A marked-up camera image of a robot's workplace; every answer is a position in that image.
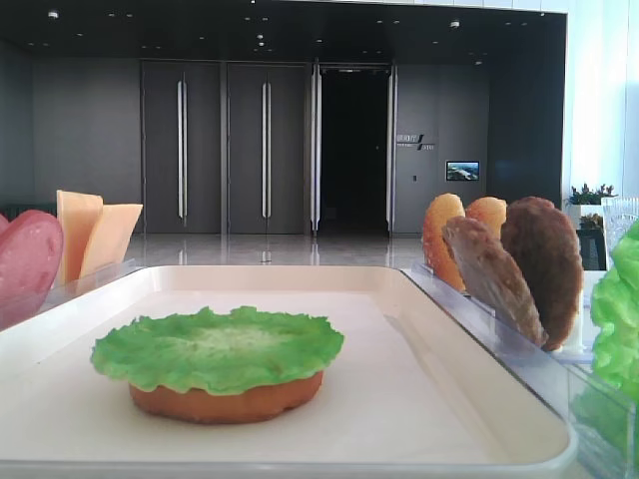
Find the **red tomato slice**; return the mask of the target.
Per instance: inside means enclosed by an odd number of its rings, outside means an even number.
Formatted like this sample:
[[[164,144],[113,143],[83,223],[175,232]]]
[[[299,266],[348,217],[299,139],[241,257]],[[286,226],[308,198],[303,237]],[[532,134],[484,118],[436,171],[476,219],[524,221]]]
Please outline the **red tomato slice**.
[[[58,220],[31,210],[1,233],[1,328],[35,315],[44,303],[60,265],[64,245]]]
[[[8,227],[9,221],[3,215],[0,215],[0,234],[3,234]]]

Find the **left golden bread slice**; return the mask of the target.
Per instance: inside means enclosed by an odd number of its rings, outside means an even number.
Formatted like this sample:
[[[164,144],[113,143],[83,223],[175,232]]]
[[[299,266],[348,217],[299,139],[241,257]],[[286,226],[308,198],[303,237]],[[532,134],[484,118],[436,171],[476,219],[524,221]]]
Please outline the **left golden bread slice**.
[[[460,197],[446,193],[431,201],[423,222],[422,244],[425,262],[439,279],[457,291],[464,291],[464,283],[443,240],[442,229],[450,219],[464,216]]]

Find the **golden bread slice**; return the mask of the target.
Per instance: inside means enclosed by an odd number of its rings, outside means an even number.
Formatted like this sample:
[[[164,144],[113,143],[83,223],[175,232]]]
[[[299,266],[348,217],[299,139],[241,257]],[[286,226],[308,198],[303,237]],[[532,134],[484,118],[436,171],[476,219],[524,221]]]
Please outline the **golden bread slice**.
[[[460,197],[446,193],[431,201],[423,222],[422,244],[425,262],[439,279],[457,291],[464,291],[464,283],[443,240],[442,229],[450,219],[464,216]]]
[[[506,221],[507,202],[496,197],[483,197],[473,201],[465,208],[468,218],[486,225],[498,239],[501,238],[501,227]]]

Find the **green lettuce leaf on tray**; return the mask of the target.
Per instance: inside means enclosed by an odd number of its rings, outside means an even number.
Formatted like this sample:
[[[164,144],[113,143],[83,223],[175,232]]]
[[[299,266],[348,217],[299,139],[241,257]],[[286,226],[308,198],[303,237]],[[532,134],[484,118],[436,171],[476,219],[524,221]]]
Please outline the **green lettuce leaf on tray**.
[[[96,340],[95,370],[151,392],[202,389],[236,395],[254,387],[306,379],[338,356],[344,336],[324,316],[205,306],[161,318],[141,315]]]

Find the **front brown meat patty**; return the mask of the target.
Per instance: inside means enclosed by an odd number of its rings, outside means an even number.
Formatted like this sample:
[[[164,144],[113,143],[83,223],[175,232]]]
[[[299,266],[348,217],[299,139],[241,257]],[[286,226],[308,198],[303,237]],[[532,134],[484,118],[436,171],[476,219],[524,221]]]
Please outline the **front brown meat patty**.
[[[454,217],[442,227],[442,238],[465,289],[537,346],[548,334],[522,271],[500,239],[482,222]]]

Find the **brown meat patty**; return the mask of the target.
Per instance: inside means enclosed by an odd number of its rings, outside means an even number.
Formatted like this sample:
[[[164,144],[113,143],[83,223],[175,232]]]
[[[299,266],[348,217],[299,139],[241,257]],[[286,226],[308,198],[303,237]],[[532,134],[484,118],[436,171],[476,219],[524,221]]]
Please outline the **brown meat patty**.
[[[548,334],[522,271],[500,239],[482,222],[454,217],[442,227],[442,238],[465,289],[537,346]]]
[[[576,229],[553,202],[526,197],[508,205],[500,236],[523,274],[548,335],[543,349],[559,349],[573,329],[583,288]]]

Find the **right golden bread slice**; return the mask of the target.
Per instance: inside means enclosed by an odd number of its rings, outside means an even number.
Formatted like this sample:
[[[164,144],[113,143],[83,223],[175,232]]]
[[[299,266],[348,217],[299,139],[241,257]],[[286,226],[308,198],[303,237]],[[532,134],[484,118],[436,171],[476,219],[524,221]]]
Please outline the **right golden bread slice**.
[[[465,208],[468,218],[486,225],[498,239],[501,238],[501,227],[506,221],[507,202],[496,197],[483,197],[473,201]]]

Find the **right orange cheese slice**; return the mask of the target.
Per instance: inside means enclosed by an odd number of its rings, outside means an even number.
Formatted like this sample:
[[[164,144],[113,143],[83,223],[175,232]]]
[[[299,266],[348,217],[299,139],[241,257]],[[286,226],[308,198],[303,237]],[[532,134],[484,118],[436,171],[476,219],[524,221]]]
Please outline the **right orange cheese slice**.
[[[80,278],[123,261],[142,209],[141,204],[103,206],[85,247]]]

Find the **orange cheese slice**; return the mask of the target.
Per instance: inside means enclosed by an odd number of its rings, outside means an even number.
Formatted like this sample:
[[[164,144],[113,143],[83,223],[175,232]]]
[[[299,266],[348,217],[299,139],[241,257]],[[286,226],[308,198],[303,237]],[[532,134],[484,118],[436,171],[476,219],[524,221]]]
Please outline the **orange cheese slice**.
[[[103,206],[85,247],[80,278],[123,261],[142,209],[141,204]]]
[[[102,208],[103,198],[58,190],[57,219],[62,227],[64,247],[58,272],[58,283],[66,284],[79,278],[84,251]]]

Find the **round bread slice on tray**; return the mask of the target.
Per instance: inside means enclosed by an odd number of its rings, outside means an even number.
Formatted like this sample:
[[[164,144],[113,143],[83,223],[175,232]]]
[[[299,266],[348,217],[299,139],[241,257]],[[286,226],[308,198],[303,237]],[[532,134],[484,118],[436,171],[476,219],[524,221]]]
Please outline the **round bread slice on tray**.
[[[198,388],[180,393],[165,386],[143,391],[133,384],[129,392],[134,404],[152,415],[198,424],[245,424],[273,419],[310,402],[322,380],[319,371],[308,378],[232,395],[214,395]]]

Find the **rear brown meat patty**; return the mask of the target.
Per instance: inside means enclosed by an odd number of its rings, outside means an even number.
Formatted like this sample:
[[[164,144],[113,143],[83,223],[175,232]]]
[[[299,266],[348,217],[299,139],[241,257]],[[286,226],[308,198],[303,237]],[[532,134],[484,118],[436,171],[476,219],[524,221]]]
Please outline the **rear brown meat patty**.
[[[583,288],[576,229],[553,202],[526,197],[508,205],[500,236],[523,274],[548,335],[543,349],[559,349],[573,329]]]

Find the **left orange cheese slice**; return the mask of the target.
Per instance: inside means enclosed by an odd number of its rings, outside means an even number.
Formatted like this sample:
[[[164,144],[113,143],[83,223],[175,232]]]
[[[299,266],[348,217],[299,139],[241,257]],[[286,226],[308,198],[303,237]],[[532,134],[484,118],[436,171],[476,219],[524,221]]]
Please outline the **left orange cheese slice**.
[[[58,283],[66,284],[79,278],[84,251],[102,208],[103,198],[58,190],[57,219],[62,227],[64,247],[58,272]]]

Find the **green lettuce stack in holder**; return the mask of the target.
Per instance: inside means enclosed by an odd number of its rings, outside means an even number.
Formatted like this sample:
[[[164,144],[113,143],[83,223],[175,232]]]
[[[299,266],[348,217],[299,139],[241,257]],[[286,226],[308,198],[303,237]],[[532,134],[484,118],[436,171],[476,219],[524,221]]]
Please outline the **green lettuce stack in holder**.
[[[614,265],[595,284],[591,318],[600,328],[592,367],[633,400],[638,399],[638,226],[612,251]]]

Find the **middle dark double door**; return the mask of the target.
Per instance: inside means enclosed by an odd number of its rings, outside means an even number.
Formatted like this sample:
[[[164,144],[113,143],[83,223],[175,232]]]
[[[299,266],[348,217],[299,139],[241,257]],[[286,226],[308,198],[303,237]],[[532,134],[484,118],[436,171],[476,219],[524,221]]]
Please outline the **middle dark double door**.
[[[304,232],[305,70],[228,70],[232,234]]]

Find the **dark double door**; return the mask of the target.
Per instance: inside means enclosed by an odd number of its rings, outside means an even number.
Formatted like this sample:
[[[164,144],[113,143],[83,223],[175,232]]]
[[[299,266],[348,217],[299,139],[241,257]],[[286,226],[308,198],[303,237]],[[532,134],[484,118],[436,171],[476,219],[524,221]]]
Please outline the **dark double door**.
[[[147,231],[219,233],[220,66],[145,62],[142,93]]]
[[[232,234],[304,232],[305,70],[228,70]]]

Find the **left dark double door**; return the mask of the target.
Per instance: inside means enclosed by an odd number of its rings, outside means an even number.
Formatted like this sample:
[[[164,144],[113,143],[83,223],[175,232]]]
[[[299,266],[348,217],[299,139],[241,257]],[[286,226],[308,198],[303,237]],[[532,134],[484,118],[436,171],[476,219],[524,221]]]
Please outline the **left dark double door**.
[[[219,233],[220,66],[145,62],[142,93],[147,231]]]

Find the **white plastic tray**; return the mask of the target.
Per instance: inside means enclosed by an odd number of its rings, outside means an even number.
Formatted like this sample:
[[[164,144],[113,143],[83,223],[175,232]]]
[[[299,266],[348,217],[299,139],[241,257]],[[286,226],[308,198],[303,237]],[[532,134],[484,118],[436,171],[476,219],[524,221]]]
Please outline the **white plastic tray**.
[[[307,405],[205,426],[143,413],[98,374],[96,339],[137,316],[241,305],[344,334]],[[563,478],[574,428],[401,271],[156,266],[1,335],[5,478]]]

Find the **clear acrylic left rack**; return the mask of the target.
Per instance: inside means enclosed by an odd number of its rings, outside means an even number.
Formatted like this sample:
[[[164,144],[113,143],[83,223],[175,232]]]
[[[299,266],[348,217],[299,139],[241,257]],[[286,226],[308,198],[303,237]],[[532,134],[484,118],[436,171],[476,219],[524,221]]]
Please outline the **clear acrylic left rack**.
[[[87,292],[95,290],[116,279],[140,269],[129,259],[118,264],[109,264],[96,272],[64,285],[54,285],[47,291],[29,292],[1,303],[1,330],[10,328],[35,315],[61,305]]]

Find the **clear acrylic rack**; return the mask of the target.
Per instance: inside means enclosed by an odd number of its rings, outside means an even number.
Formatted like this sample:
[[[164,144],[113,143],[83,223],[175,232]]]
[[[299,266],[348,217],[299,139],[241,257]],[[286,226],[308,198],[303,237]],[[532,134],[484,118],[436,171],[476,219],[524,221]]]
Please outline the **clear acrylic rack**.
[[[492,308],[455,291],[423,263],[417,261],[405,272],[574,428],[581,468],[577,476],[638,476],[638,405],[632,398],[569,355],[541,351],[497,319]]]
[[[1,330],[10,328],[35,315],[61,305],[87,292],[95,290],[116,279],[140,269],[129,259],[118,264],[109,264],[96,272],[64,285],[54,285],[47,291],[29,292],[1,303]]]

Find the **potted plants on stand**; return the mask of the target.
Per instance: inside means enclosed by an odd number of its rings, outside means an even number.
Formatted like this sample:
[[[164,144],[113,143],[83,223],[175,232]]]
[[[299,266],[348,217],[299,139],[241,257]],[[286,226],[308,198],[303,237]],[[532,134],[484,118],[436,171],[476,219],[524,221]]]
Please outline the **potted plants on stand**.
[[[580,190],[571,188],[571,194],[566,200],[566,211],[577,230],[603,229],[603,198],[614,198],[612,185],[601,185],[597,189],[590,189],[583,184]]]

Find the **clear glass cup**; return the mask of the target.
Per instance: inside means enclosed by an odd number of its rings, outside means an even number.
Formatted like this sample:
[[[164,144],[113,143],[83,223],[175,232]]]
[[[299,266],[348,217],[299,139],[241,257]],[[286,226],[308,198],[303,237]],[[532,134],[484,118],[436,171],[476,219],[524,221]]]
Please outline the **clear glass cup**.
[[[612,251],[620,239],[638,220],[637,197],[606,197],[601,200],[603,209],[603,234],[607,268],[613,266]]]

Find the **clear acrylic right rack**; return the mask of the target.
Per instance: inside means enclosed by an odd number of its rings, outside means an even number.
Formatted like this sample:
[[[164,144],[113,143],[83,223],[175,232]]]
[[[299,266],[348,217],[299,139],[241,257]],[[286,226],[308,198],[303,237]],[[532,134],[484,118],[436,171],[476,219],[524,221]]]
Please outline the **clear acrylic right rack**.
[[[574,428],[581,468],[577,476],[638,476],[638,405],[632,398],[569,355],[541,351],[497,319],[492,308],[455,291],[423,263],[417,261],[405,272]]]

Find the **wall sign lettering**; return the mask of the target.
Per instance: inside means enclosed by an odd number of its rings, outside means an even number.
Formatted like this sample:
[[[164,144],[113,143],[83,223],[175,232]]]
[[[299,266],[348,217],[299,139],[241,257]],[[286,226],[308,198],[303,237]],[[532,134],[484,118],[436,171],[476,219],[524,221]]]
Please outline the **wall sign lettering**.
[[[424,134],[398,134],[396,145],[403,148],[413,148],[417,151],[434,151],[435,143],[429,143],[424,139]]]

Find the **wall mounted screen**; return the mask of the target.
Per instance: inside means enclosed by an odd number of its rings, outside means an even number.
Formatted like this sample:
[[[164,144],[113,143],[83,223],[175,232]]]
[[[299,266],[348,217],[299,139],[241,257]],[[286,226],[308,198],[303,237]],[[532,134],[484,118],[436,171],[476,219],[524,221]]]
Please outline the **wall mounted screen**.
[[[445,175],[449,182],[476,182],[479,173],[479,162],[446,162]]]

